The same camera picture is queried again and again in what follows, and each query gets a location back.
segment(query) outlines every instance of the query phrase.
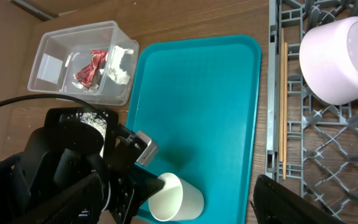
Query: white paper cup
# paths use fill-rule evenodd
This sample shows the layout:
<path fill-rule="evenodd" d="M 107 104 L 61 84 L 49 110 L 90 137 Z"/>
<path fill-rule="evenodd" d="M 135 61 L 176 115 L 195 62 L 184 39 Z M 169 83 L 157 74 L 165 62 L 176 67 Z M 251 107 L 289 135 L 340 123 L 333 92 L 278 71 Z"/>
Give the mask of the white paper cup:
<path fill-rule="evenodd" d="M 203 194 L 172 173 L 162 174 L 164 188 L 149 198 L 153 217 L 161 222 L 193 220 L 204 209 Z"/>
<path fill-rule="evenodd" d="M 358 99 L 358 17 L 311 29 L 299 60 L 303 77 L 320 99 L 333 105 Z"/>

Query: black object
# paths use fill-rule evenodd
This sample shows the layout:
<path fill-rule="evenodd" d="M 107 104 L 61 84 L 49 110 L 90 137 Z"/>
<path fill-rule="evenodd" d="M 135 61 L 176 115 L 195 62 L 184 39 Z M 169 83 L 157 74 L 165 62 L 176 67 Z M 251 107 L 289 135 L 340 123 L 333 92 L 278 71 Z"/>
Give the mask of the black object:
<path fill-rule="evenodd" d="M 81 113 L 103 118 L 106 136 Z M 103 208 L 117 224 L 130 223 L 164 185 L 134 165 L 146 147 L 111 110 L 50 109 L 24 152 L 0 162 L 0 223 L 96 223 Z"/>
<path fill-rule="evenodd" d="M 259 224 L 343 224 L 265 175 L 257 178 L 254 203 Z"/>

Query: teal tray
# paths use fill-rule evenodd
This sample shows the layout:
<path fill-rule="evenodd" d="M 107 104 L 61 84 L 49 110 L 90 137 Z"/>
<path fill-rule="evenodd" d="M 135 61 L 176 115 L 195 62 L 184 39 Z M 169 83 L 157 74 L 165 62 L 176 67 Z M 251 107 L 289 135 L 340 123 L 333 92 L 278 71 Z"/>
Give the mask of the teal tray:
<path fill-rule="evenodd" d="M 245 222 L 260 60 L 246 35 L 152 44 L 140 56 L 127 127 L 160 146 L 148 171 L 172 172 L 203 193 L 204 211 L 183 223 Z M 148 203 L 138 217 L 159 223 Z"/>

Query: gray dish rack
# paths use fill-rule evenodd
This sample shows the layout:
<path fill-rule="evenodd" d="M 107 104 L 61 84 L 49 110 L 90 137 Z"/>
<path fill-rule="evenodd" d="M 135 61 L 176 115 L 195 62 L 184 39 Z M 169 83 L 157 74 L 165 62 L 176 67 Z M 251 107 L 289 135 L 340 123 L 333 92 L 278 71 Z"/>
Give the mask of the gray dish rack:
<path fill-rule="evenodd" d="M 298 72 L 288 74 L 288 99 L 297 99 L 288 100 L 288 110 L 292 108 L 300 116 L 292 119 L 288 111 L 288 142 L 294 142 L 291 148 L 297 151 L 299 160 L 288 161 L 287 178 L 299 180 L 300 191 L 296 193 L 300 196 L 332 216 L 351 222 L 343 214 L 350 204 L 358 207 L 358 100 L 341 106 L 321 101 L 307 87 L 296 61 L 300 42 L 310 29 L 358 16 L 358 0 L 269 0 L 269 4 L 265 174 L 277 182 L 285 181 L 278 158 L 280 39 L 282 27 L 291 27 L 300 38 L 299 42 L 288 43 L 288 64 L 298 67 Z"/>

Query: plastic food container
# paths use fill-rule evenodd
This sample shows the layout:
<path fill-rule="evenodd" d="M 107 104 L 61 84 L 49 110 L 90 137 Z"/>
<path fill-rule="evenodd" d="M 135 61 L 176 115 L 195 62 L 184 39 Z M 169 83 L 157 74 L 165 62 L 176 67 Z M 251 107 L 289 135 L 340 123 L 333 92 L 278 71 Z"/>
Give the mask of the plastic food container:
<path fill-rule="evenodd" d="M 108 52 L 91 88 L 76 74 L 91 64 L 94 50 Z M 124 105 L 131 92 L 139 45 L 114 21 L 44 34 L 35 56 L 28 89 L 74 96 L 88 103 Z"/>
<path fill-rule="evenodd" d="M 311 29 L 301 43 L 300 65 L 310 89 L 325 102 L 358 99 L 358 17 Z"/>

